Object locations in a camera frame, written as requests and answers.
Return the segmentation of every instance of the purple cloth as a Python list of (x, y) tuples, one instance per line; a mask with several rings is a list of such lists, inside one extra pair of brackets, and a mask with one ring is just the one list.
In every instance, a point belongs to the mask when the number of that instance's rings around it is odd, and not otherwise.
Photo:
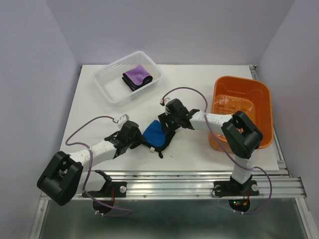
[(151, 82), (153, 77), (144, 69), (142, 65), (138, 65), (136, 68), (123, 73), (122, 79), (132, 91), (135, 91)]
[(150, 76), (142, 65), (138, 65), (136, 68), (133, 68), (124, 73), (136, 86), (143, 84), (144, 79)]

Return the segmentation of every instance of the orange plastic basket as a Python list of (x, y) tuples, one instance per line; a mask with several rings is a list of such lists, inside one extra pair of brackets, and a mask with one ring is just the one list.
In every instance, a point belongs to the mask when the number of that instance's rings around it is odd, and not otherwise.
[[(233, 76), (220, 77), (215, 83), (212, 113), (227, 115), (237, 111), (245, 112), (263, 134), (260, 148), (269, 146), (274, 140), (274, 129), (271, 94), (268, 87), (255, 80)], [(227, 151), (232, 152), (226, 138), (220, 134), (216, 135)], [(208, 140), (210, 146), (222, 151), (211, 133)]]

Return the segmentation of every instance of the black mounting bracket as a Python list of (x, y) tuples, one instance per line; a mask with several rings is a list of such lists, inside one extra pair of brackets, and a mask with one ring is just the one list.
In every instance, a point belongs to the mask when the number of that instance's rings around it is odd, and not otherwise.
[[(105, 183), (100, 191), (89, 191), (88, 193), (95, 198), (111, 198), (112, 190), (114, 189), (115, 198), (125, 198), (127, 182), (112, 182), (112, 178), (108, 176), (101, 170), (95, 170), (96, 173), (100, 174), (104, 179)], [(88, 196), (83, 193), (83, 198), (88, 198)]]
[(248, 191), (250, 196), (259, 196), (257, 182), (250, 179), (244, 184), (239, 184), (232, 178), (230, 181), (215, 181), (213, 191), (216, 198), (247, 196)]

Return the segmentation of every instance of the wire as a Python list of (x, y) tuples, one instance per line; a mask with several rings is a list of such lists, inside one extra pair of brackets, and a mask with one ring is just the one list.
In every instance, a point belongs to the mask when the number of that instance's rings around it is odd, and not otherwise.
[(202, 98), (204, 99), (205, 101), (205, 109), (204, 109), (204, 118), (205, 118), (205, 121), (206, 121), (206, 124), (207, 124), (207, 127), (210, 131), (210, 133), (214, 136), (215, 140), (217, 141), (217, 143), (219, 144), (219, 146), (223, 149), (223, 151), (226, 153), (226, 155), (228, 156), (228, 158), (235, 164), (237, 165), (238, 167), (242, 168), (242, 169), (245, 169), (245, 170), (248, 170), (248, 171), (252, 171), (253, 169), (259, 169), (261, 170), (265, 175), (266, 177), (268, 178), (268, 181), (269, 181), (269, 186), (270, 186), (270, 193), (269, 193), (269, 197), (267, 199), (267, 201), (265, 202), (265, 204), (263, 206), (261, 206), (260, 208), (256, 209), (256, 210), (253, 210), (253, 211), (250, 211), (250, 212), (239, 212), (241, 214), (253, 214), (253, 213), (256, 213), (256, 212), (259, 212), (261, 211), (262, 209), (264, 209), (270, 202), (270, 199), (271, 199), (271, 196), (272, 196), (272, 193), (273, 193), (273, 185), (271, 183), (271, 179), (269, 177), (269, 175), (266, 173), (266, 171), (264, 169), (262, 169), (261, 167), (258, 167), (258, 166), (255, 166), (255, 167), (252, 167), (252, 168), (248, 168), (248, 167), (245, 167), (245, 166), (242, 166), (241, 164), (239, 164), (235, 159), (233, 159), (233, 157), (230, 155), (229, 152), (227, 152), (226, 148), (224, 147), (224, 145), (221, 143), (221, 141), (219, 140), (219, 138), (215, 135), (212, 127), (210, 126), (209, 122), (208, 122), (208, 118), (207, 118), (207, 115), (206, 115), (206, 112), (207, 112), (207, 108), (208, 108), (208, 102), (207, 102), (207, 99), (206, 97), (198, 90), (194, 89), (194, 88), (191, 88), (191, 87), (177, 87), (177, 88), (174, 88), (170, 91), (168, 91), (163, 97), (162, 97), (162, 101), (164, 102), (164, 99), (165, 97), (170, 94), (171, 92), (173, 91), (176, 91), (176, 90), (180, 90), (180, 89), (187, 89), (187, 90), (191, 90), (191, 91), (195, 91), (197, 93), (199, 93)]
[(89, 152), (90, 152), (90, 164), (89, 164), (89, 169), (88, 169), (88, 173), (87, 173), (87, 176), (84, 180), (84, 184), (83, 184), (83, 193), (85, 193), (85, 195), (87, 195), (89, 198), (91, 198), (94, 202), (100, 204), (101, 206), (104, 206), (104, 207), (107, 207), (107, 208), (111, 208), (111, 209), (114, 209), (114, 210), (119, 210), (119, 211), (124, 211), (126, 213), (124, 214), (120, 214), (120, 215), (103, 215), (103, 217), (110, 217), (110, 218), (120, 218), (120, 217), (125, 217), (125, 216), (128, 216), (130, 214), (132, 214), (133, 212), (130, 210), (130, 209), (126, 209), (126, 208), (119, 208), (119, 207), (114, 207), (114, 206), (110, 206), (108, 204), (105, 204), (105, 203), (102, 203), (101, 201), (97, 200), (95, 197), (91, 196), (85, 189), (86, 187), (86, 184), (89, 180), (89, 177), (90, 177), (90, 174), (91, 174), (91, 170), (92, 170), (92, 165), (93, 165), (93, 152), (90, 148), (89, 145), (87, 145), (86, 143), (83, 143), (83, 142), (74, 142), (74, 143), (69, 143), (70, 139), (76, 134), (78, 133), (81, 129), (83, 129), (85, 126), (87, 126), (89, 123), (95, 121), (95, 120), (98, 120), (98, 119), (101, 119), (101, 118), (109, 118), (111, 120), (114, 120), (113, 117), (110, 117), (110, 116), (98, 116), (98, 117), (95, 117), (93, 119), (91, 119), (90, 121), (88, 121), (87, 123), (85, 123), (83, 126), (79, 127), (73, 134), (71, 134), (67, 140), (65, 141), (65, 145), (67, 146), (72, 146), (72, 145), (82, 145), (84, 147), (86, 147)]

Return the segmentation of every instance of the white plastic basket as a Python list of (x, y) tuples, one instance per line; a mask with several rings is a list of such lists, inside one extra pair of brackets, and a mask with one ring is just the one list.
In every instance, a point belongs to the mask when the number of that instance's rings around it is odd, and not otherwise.
[[(122, 80), (123, 73), (138, 65), (142, 65), (151, 74), (153, 80), (147, 85), (131, 91)], [(153, 88), (162, 76), (163, 72), (158, 65), (142, 51), (134, 52), (93, 73), (94, 81), (105, 98), (115, 105), (127, 103), (142, 92)]]

